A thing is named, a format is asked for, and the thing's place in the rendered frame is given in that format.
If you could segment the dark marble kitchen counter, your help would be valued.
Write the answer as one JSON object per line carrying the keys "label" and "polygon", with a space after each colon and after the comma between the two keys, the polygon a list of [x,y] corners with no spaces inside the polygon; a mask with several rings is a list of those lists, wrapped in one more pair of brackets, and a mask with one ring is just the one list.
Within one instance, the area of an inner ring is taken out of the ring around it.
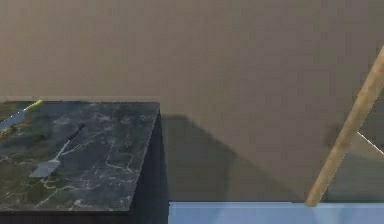
{"label": "dark marble kitchen counter", "polygon": [[[0,101],[0,122],[36,101]],[[80,124],[48,177],[31,178]],[[0,224],[168,224],[156,102],[42,101],[0,132]]]}

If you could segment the tan wooden chair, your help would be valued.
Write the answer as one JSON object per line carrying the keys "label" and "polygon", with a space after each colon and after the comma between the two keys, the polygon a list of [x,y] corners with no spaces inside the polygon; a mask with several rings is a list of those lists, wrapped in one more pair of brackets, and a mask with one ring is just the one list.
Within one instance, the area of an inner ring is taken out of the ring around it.
{"label": "tan wooden chair", "polygon": [[321,201],[328,186],[337,173],[343,159],[384,88],[384,45],[381,47],[364,84],[345,120],[329,155],[327,156],[315,183],[312,185],[305,204],[315,207]]}

